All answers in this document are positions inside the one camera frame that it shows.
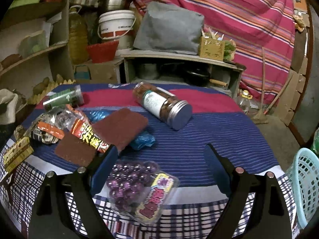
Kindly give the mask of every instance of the green canister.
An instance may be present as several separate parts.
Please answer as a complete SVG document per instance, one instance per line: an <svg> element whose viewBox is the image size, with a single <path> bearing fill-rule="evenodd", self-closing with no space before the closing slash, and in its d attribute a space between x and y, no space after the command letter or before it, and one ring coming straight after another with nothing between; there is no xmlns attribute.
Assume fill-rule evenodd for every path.
<svg viewBox="0 0 319 239"><path fill-rule="evenodd" d="M54 107L65 104L82 105L84 104L81 87L79 85L50 96L50 99L43 103L44 109L48 112Z"/></svg>

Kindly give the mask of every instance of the broom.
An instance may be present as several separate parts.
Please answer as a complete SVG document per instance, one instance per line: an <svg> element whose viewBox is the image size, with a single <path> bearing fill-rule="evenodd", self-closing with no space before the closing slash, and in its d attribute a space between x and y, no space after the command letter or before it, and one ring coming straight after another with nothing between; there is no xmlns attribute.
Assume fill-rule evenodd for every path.
<svg viewBox="0 0 319 239"><path fill-rule="evenodd" d="M260 108L259 111L254 117L252 117L252 121L255 124L267 124L268 119L267 116L263 113L263 105L264 105L264 95L265 95L265 78L266 78L266 63L265 63L265 50L264 47L262 47L262 53L263 53L263 82L261 86L261 100L260 100Z"/></svg>

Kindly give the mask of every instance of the metal screw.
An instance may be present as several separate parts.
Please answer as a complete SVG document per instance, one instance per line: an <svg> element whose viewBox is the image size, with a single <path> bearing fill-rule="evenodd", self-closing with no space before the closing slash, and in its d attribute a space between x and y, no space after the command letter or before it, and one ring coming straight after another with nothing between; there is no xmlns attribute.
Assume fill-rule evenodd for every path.
<svg viewBox="0 0 319 239"><path fill-rule="evenodd" d="M267 176L268 176L269 178L275 177L275 175L274 175L272 172L267 172Z"/></svg>
<svg viewBox="0 0 319 239"><path fill-rule="evenodd" d="M245 170L242 167L236 167L235 171L237 173L244 173Z"/></svg>
<svg viewBox="0 0 319 239"><path fill-rule="evenodd" d="M47 173L47 177L51 178L51 177L53 177L54 174L55 174L54 171L50 171Z"/></svg>
<svg viewBox="0 0 319 239"><path fill-rule="evenodd" d="M78 168L78 173L84 173L87 169L84 166Z"/></svg>

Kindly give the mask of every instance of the stainless steel pot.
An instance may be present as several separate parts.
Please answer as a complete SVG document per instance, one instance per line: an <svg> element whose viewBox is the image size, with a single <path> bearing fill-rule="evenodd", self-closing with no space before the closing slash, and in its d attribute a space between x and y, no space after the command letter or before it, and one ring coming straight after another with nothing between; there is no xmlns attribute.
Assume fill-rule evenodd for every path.
<svg viewBox="0 0 319 239"><path fill-rule="evenodd" d="M99 13L105 13L115 10L127 10L130 7L132 0L99 0L98 10Z"/></svg>

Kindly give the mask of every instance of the pink striped fabric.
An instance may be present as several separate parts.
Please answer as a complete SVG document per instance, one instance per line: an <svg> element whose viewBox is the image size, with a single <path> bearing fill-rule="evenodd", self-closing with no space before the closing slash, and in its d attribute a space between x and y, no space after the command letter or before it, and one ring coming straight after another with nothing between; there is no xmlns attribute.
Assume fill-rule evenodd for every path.
<svg viewBox="0 0 319 239"><path fill-rule="evenodd" d="M241 86L260 99L262 47L265 48L265 103L270 103L288 78L295 27L292 0L134 0L141 14L151 1L175 4L205 16L205 27L237 44L235 62L247 67Z"/></svg>

